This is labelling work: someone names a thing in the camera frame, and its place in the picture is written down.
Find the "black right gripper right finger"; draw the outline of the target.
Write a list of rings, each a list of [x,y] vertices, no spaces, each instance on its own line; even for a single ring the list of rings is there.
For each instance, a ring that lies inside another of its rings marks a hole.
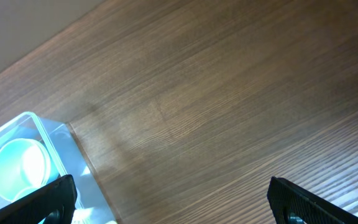
[[[358,224],[358,217],[282,177],[270,179],[267,199],[279,224]]]

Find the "green plastic bowl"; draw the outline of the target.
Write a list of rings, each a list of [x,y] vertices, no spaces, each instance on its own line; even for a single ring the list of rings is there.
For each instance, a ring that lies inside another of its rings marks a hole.
[[[0,196],[10,202],[17,200],[26,189],[46,185],[51,170],[42,143],[26,138],[9,141],[0,149]]]

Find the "green plastic cup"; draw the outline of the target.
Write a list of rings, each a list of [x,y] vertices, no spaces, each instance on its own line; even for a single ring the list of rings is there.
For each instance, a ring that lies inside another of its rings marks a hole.
[[[25,196],[31,194],[32,192],[35,192],[35,191],[38,190],[38,189],[39,189],[38,187],[33,187],[33,186],[26,187],[26,188],[22,189],[21,191],[19,191],[19,192],[15,195],[15,197],[14,197],[14,199],[13,199],[13,202],[15,202],[15,201],[17,201],[17,200],[19,200],[19,199],[21,199],[21,198],[23,198],[23,197],[25,197]]]

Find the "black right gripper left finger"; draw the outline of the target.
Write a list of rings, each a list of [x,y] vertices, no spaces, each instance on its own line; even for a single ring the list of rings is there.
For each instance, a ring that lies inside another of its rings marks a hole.
[[[70,224],[77,199],[73,176],[64,175],[0,209],[0,224]]]

